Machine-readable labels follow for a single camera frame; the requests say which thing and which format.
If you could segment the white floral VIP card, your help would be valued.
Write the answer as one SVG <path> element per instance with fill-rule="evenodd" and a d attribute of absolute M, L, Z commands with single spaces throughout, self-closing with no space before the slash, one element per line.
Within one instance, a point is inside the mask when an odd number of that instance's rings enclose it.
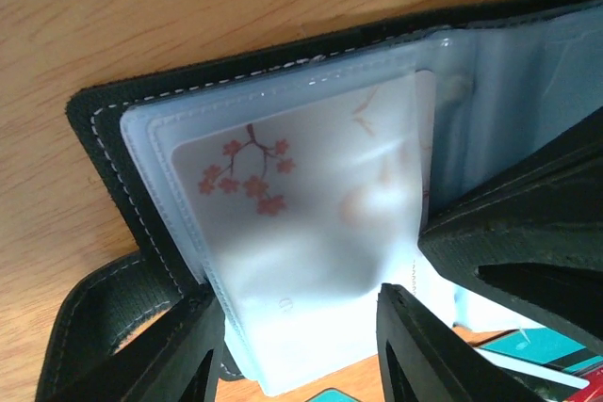
<path fill-rule="evenodd" d="M 171 165 L 241 319 L 340 303 L 416 254 L 429 173 L 432 72 L 189 140 Z"/>

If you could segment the black leather card holder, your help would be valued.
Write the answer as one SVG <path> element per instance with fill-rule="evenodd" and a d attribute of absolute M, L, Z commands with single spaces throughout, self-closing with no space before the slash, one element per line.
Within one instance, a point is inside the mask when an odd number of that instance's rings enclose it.
<path fill-rule="evenodd" d="M 541 401 L 602 358 L 602 0 L 438 9 L 85 88 L 138 249 L 59 309 L 40 401 Z"/>

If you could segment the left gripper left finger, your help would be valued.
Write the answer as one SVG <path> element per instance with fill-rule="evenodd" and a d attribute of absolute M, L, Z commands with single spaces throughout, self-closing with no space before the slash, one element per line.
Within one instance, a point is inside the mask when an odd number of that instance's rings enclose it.
<path fill-rule="evenodd" d="M 213 296 L 179 301 L 135 340 L 46 401 L 213 401 L 224 314 Z"/>

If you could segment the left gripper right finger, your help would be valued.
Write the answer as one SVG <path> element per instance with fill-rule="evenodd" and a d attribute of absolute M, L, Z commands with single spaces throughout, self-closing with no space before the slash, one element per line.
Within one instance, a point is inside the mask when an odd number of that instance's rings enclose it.
<path fill-rule="evenodd" d="M 386 401 L 542 399 L 474 351 L 401 285 L 382 285 L 376 325 Z"/>

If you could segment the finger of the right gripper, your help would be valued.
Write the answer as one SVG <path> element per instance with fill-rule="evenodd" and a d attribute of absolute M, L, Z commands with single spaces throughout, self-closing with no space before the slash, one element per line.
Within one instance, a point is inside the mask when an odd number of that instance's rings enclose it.
<path fill-rule="evenodd" d="M 431 215 L 446 279 L 602 351 L 602 112 Z"/>

